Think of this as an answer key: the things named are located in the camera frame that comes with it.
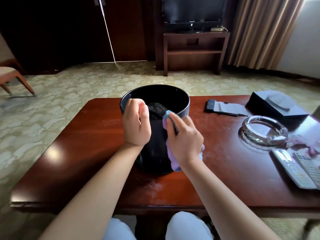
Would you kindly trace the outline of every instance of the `dark brown door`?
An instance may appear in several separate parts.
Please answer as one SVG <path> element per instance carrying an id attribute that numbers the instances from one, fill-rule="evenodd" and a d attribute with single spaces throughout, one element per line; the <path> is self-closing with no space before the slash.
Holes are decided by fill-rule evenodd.
<path id="1" fill-rule="evenodd" d="M 27 74 L 114 61 L 94 0 L 0 0 L 0 20 L 2 35 Z"/>
<path id="2" fill-rule="evenodd" d="M 141 0 L 105 0 L 103 9 L 115 61 L 146 60 Z"/>

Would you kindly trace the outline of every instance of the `television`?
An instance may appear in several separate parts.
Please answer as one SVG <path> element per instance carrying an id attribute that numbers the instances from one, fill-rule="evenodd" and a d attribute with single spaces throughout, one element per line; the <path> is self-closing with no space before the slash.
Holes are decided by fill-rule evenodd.
<path id="1" fill-rule="evenodd" d="M 162 0 L 165 32 L 199 33 L 222 25 L 227 0 Z"/>

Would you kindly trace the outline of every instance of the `purple cloth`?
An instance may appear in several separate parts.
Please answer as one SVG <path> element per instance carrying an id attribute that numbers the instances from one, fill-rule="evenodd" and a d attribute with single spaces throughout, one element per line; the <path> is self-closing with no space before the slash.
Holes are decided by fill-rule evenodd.
<path id="1" fill-rule="evenodd" d="M 165 112 L 165 115 L 163 116 L 163 119 L 162 119 L 162 126 L 163 128 L 167 131 L 167 118 L 170 118 L 169 116 L 169 113 L 172 113 L 172 111 L 170 110 L 167 110 Z M 179 163 L 177 161 L 177 159 L 174 157 L 174 155 L 172 154 L 171 150 L 170 150 L 170 147 L 169 147 L 169 142 L 168 140 L 165 142 L 166 146 L 167 146 L 167 151 L 168 151 L 168 157 L 171 161 L 171 168 L 173 171 L 175 172 L 180 172 L 181 171 L 181 167 L 179 166 Z M 201 152 L 199 154 L 199 159 L 202 161 L 202 151 L 205 149 L 205 145 L 202 145 L 202 148 L 201 148 Z"/>

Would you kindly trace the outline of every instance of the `ashtray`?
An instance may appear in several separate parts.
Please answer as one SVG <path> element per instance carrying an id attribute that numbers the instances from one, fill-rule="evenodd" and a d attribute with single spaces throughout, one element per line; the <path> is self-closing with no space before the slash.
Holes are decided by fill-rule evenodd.
<path id="1" fill-rule="evenodd" d="M 264 146 L 286 145 L 288 129 L 265 116 L 250 116 L 242 123 L 242 132 L 251 141 Z"/>

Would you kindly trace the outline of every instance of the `light blue pants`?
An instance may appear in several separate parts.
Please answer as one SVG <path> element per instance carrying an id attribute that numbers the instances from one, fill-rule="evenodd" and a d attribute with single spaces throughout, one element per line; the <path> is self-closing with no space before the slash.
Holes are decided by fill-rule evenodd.
<path id="1" fill-rule="evenodd" d="M 206 224 L 194 214 L 176 213 L 168 223 L 166 240 L 213 240 Z M 103 240 L 136 240 L 129 226 L 116 218 L 111 218 Z"/>

